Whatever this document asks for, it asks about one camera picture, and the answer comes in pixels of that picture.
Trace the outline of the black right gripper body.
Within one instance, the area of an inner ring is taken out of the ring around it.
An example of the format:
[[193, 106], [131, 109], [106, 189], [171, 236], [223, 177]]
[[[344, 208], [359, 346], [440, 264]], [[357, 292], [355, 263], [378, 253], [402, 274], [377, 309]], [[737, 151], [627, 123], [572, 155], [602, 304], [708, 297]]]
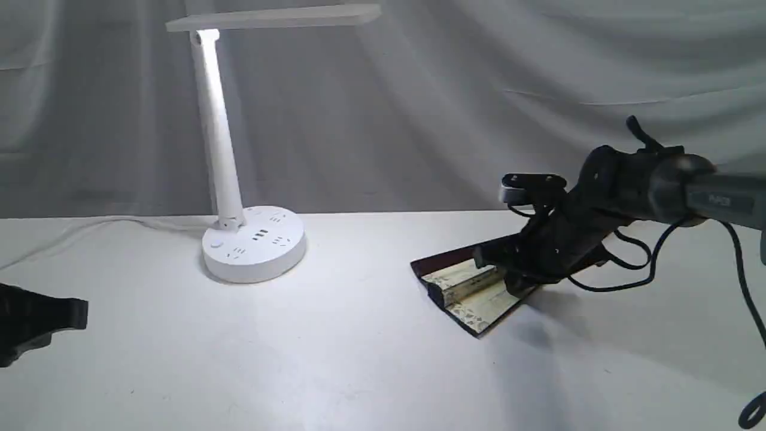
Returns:
[[607, 261], [602, 242], [629, 224], [629, 217], [592, 207], [579, 192], [516, 192], [515, 205], [533, 205], [526, 226], [515, 235], [515, 272], [535, 282], [559, 282]]

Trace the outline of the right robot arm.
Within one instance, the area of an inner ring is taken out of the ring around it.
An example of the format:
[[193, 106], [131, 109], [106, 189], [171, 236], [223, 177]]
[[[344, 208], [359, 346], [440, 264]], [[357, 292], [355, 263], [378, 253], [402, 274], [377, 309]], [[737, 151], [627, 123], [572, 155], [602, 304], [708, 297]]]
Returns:
[[473, 249], [477, 268], [494, 266], [516, 293], [548, 286], [592, 266], [613, 262], [628, 268], [604, 247], [610, 235], [635, 221], [667, 224], [671, 230], [707, 219], [764, 231], [764, 177], [726, 174], [681, 145], [665, 147], [635, 116], [626, 125], [643, 148], [624, 153], [609, 145], [590, 152], [577, 183], [555, 174], [506, 174], [500, 201], [510, 210], [534, 212], [517, 233]]

